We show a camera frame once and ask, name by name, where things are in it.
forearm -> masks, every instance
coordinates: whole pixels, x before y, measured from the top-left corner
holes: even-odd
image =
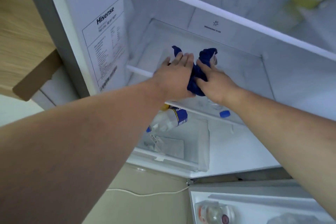
[[[2,220],[80,223],[164,101],[149,80],[2,127]]]
[[[239,90],[232,108],[277,161],[336,218],[336,122]]]

white power cord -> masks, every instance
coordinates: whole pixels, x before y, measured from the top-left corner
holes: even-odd
[[[133,196],[137,196],[137,197],[149,197],[149,196],[155,196],[155,195],[161,195],[161,194],[176,194],[176,193],[182,192],[186,189],[188,189],[188,187],[184,188],[182,190],[179,190],[179,191],[174,191],[174,192],[158,192],[158,193],[146,194],[146,195],[136,194],[136,193],[131,192],[131,191],[126,190],[126,189],[107,189],[106,191],[122,191],[122,192],[127,192],[127,193],[132,194]]]

blue cloth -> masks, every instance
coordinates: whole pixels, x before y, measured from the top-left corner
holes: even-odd
[[[182,52],[182,50],[177,47],[177,46],[172,46],[174,49],[174,55],[175,57],[179,52]],[[204,49],[199,53],[199,60],[202,61],[203,64],[206,64],[208,67],[210,67],[210,59],[212,58],[213,55],[217,54],[217,49],[216,48],[209,48],[209,49]],[[188,83],[187,90],[191,91],[192,93],[198,95],[198,96],[205,96],[203,91],[197,86],[195,82],[195,77],[201,78],[204,81],[208,81],[207,77],[205,74],[202,72],[201,68],[198,65],[195,65],[192,67],[191,75],[190,75],[190,80]]]

blue bottle cap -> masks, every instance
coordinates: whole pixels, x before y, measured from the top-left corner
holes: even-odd
[[[226,110],[226,111],[220,112],[219,115],[220,115],[221,118],[227,118],[231,115],[231,113],[230,113],[229,110]]]

hand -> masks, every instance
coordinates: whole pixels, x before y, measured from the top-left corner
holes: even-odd
[[[192,53],[183,55],[180,52],[170,65],[169,61],[170,58],[167,57],[150,79],[164,92],[165,101],[195,97],[187,90],[194,65],[194,55]]]
[[[204,94],[213,102],[231,108],[237,94],[242,90],[224,72],[218,70],[214,65],[211,68],[197,60],[197,65],[205,73],[208,81],[196,78],[196,83]]]

